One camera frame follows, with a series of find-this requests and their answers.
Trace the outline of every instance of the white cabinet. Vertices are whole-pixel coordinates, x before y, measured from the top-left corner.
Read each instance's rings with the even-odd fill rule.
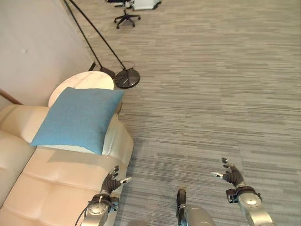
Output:
[[[154,6],[161,0],[135,0],[134,1],[134,10],[141,9],[153,9]]]

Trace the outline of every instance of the sofa cushion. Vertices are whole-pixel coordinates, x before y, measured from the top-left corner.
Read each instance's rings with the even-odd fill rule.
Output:
[[[115,165],[124,178],[126,166],[109,156],[37,147],[0,209],[0,225],[74,226]],[[115,216],[110,213],[105,225]]]
[[[124,91],[67,87],[50,108],[32,145],[78,145],[102,154],[104,137]]]
[[[23,139],[0,130],[0,207],[34,149]]]

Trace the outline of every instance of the gray carpet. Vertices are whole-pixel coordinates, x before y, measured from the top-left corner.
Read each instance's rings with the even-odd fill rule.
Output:
[[[141,82],[120,119],[135,140],[115,226],[175,226],[180,187],[217,226],[246,226],[230,184],[212,178],[228,157],[279,226],[301,225],[300,1],[164,0],[119,30],[120,8],[78,0]],[[84,22],[102,63],[118,62]]]

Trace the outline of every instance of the black cable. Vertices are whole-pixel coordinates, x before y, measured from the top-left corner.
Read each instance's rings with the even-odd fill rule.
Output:
[[[86,210],[88,209],[88,206],[89,206],[89,204],[88,204],[88,205],[83,209],[83,211],[80,213],[80,215],[79,215],[79,217],[77,218],[77,220],[76,220],[74,226],[77,225],[77,223],[79,222],[79,219],[80,219],[81,215],[83,215],[83,213],[86,212]]]
[[[114,54],[114,56],[118,59],[119,63],[123,66],[123,69],[126,70],[127,68],[123,65],[123,63],[121,62],[121,60],[118,58],[118,56],[116,55],[116,53],[114,52],[114,50],[111,48],[111,46],[108,44],[108,42],[106,41],[106,39],[103,37],[103,35],[98,31],[98,29],[94,26],[94,24],[90,21],[90,19],[86,16],[86,14],[78,7],[78,5],[75,4],[75,2],[73,0],[69,0],[69,2],[72,3],[72,5],[75,6],[75,8],[84,16],[84,18],[89,22],[89,24],[91,24],[91,26],[94,28],[94,30],[99,34],[99,36],[103,39],[103,41],[105,42],[105,44],[107,44],[107,46],[109,47],[109,49],[111,50],[111,52]]]
[[[66,0],[64,0],[64,3],[65,3],[65,5],[67,6],[67,8],[68,8],[68,10],[69,10],[69,12],[70,12],[70,14],[71,14],[71,16],[73,17],[73,19],[74,19],[74,21],[75,21],[75,23],[76,23],[77,27],[79,28],[79,30],[80,30],[80,32],[81,32],[81,34],[84,36],[84,39],[86,40],[86,42],[87,42],[88,46],[90,47],[90,50],[92,51],[92,53],[93,53],[94,57],[96,58],[97,62],[98,62],[98,63],[99,63],[99,65],[100,65],[100,67],[103,67],[103,66],[102,66],[102,64],[100,63],[100,61],[99,61],[98,57],[96,56],[96,54],[95,54],[94,50],[92,49],[92,46],[90,45],[90,43],[89,43],[88,39],[86,38],[86,36],[85,36],[85,34],[84,34],[83,30],[81,29],[81,27],[80,27],[80,25],[79,25],[79,23],[78,23],[77,19],[75,18],[75,16],[74,16],[74,14],[73,14],[73,12],[72,12],[72,10],[71,10],[71,8],[70,8],[69,4],[67,3],[67,1],[66,1]]]

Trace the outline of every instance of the white wall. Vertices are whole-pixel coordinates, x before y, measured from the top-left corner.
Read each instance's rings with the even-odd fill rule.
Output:
[[[47,105],[55,87],[92,59],[60,0],[0,0],[0,89]]]

